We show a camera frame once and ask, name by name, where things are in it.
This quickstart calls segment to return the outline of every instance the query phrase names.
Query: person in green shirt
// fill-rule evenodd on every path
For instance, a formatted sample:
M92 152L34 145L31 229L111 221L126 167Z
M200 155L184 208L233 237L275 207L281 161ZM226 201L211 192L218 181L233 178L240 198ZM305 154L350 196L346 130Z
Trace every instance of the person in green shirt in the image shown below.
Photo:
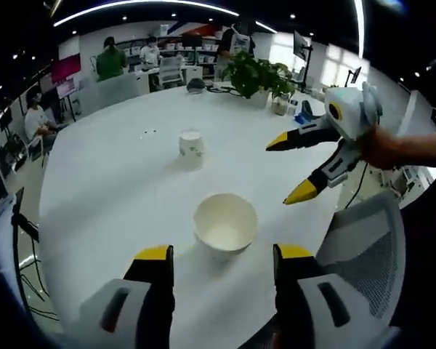
M105 39L103 52L97 57L97 74L99 81L123 75L123 68L128 66L124 51L115 47L115 38Z

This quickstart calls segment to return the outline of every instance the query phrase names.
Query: green leaves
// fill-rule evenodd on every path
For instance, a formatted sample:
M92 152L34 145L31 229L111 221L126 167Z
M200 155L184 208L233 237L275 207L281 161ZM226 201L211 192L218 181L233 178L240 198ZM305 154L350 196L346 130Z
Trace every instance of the green leaves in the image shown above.
M247 52L239 52L223 71L223 76L229 76L236 91L247 99L261 89L270 90L273 97L294 93L294 86L288 80L290 72L286 65L255 60Z

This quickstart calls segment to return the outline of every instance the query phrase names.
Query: white round table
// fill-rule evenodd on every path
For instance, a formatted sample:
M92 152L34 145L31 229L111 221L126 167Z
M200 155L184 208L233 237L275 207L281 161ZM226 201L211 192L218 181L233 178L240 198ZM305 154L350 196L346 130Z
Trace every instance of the white round table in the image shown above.
M322 103L308 99L314 113ZM144 248L174 246L176 310L171 348L237 348L275 314L273 244L316 253L340 186L314 200L283 200L336 149L265 152L291 117L258 111L226 94L189 95L184 87L128 100L63 130L54 144L40 203L41 258L64 327L109 280L123 278ZM206 160L183 172L179 134L201 132ZM228 263L194 243L193 214L206 197L235 193L254 205L256 241Z

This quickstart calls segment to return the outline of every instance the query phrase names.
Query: black ceiling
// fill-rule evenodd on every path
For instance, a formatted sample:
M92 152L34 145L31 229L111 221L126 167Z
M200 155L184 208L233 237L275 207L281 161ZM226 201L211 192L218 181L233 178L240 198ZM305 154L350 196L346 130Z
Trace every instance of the black ceiling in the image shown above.
M47 0L52 5L54 0ZM315 40L358 51L354 0L251 1L194 0L248 13L277 31L315 33ZM42 0L0 2L0 102L21 92L39 69L57 58L57 44L73 30L86 33L112 25L142 20L214 22L229 25L233 16L178 4L135 4L116 7L76 18L53 28L53 22L84 9L112 1L63 0L53 19ZM420 89L436 106L436 69L426 71L436 58L436 0L363 0L366 12L364 58L394 80L404 78L410 89ZM401 4L402 12L392 4ZM13 54L19 54L16 60Z

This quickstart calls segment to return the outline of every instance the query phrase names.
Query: window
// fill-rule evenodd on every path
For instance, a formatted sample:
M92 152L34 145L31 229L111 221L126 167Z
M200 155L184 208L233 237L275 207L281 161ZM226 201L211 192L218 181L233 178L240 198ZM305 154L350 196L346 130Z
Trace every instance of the window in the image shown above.
M346 83L349 71L361 67L360 75L355 84L348 83L349 87L361 89L362 83L367 81L370 62L360 59L355 53L329 45L326 50L326 59L321 74L321 83L326 86L337 85L343 87Z
M308 46L311 45L312 39L305 38ZM288 66L289 70L296 73L305 67L305 61L294 55L294 35L290 33L277 33L273 35L270 48L270 62L283 63Z

